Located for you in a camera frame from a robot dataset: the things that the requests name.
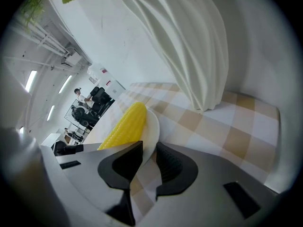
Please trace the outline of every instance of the table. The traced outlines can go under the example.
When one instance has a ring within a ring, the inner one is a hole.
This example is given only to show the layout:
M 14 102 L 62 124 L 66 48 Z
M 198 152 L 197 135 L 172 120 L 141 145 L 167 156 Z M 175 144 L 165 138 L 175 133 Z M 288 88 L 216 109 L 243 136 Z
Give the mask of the table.
M 225 91 L 214 110 L 201 112 L 176 84 L 135 83 L 112 104 L 85 144 L 103 142 L 134 102 L 143 102 L 160 122 L 160 141 L 221 156 L 264 183 L 271 170 L 278 139 L 277 108 L 252 97 Z M 131 182 L 136 221 L 155 203 L 161 184 L 156 153 Z

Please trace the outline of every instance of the white plate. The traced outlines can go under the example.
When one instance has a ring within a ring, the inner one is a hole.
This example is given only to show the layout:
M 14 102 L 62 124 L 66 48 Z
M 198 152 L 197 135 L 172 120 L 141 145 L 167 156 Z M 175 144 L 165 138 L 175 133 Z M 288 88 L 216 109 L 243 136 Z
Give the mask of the white plate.
M 150 110 L 147 110 L 146 122 L 143 128 L 142 136 L 140 140 L 143 141 L 143 161 L 141 166 L 151 158 L 156 144 L 160 137 L 160 124 L 157 116 Z

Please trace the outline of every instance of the yellow corn toy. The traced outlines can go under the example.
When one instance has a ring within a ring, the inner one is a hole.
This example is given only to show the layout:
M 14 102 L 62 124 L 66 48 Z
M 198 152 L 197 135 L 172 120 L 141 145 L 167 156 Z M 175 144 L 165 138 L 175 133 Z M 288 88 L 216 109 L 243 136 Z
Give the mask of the yellow corn toy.
M 138 141 L 142 135 L 146 114 L 144 103 L 131 105 L 98 150 Z

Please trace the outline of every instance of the black slot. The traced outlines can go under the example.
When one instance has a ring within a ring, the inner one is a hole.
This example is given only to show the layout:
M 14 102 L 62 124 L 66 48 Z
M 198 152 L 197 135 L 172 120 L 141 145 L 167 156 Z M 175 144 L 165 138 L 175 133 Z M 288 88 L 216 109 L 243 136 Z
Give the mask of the black slot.
M 81 163 L 79 161 L 70 161 L 67 163 L 60 164 L 62 169 L 70 168 L 70 167 L 77 166 L 77 165 L 81 165 Z
M 162 185 L 157 187 L 156 199 L 184 192 L 198 176 L 198 166 L 193 159 L 161 142 L 157 143 L 157 165 Z
M 261 209 L 237 182 L 227 183 L 223 186 L 239 208 L 244 218 L 252 216 Z

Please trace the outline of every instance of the ceiling light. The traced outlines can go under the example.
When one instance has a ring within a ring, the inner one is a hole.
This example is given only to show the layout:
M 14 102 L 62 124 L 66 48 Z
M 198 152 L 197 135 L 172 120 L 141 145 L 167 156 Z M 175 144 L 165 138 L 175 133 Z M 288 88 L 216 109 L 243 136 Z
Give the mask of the ceiling light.
M 25 86 L 25 90 L 26 90 L 27 92 L 30 91 L 30 88 L 31 88 L 31 86 L 32 86 L 32 84 L 33 84 L 33 81 L 34 81 L 34 78 L 35 78 L 36 73 L 37 73 L 36 70 L 32 70 L 31 73 L 30 73 L 30 75 L 29 75 L 29 78 L 28 78 L 28 80 L 27 80 L 27 85 Z
M 53 105 L 53 106 L 51 107 L 51 110 L 49 111 L 49 114 L 48 114 L 48 117 L 47 117 L 47 120 L 46 120 L 46 121 L 49 121 L 49 119 L 50 119 L 50 117 L 51 117 L 51 115 L 52 115 L 52 112 L 53 112 L 53 108 L 55 108 L 55 105 Z
M 70 79 L 71 79 L 71 75 L 66 79 L 66 81 L 63 84 L 62 88 L 60 89 L 59 93 L 61 93 L 63 91 L 63 89 L 65 88 L 66 84 L 69 82 Z

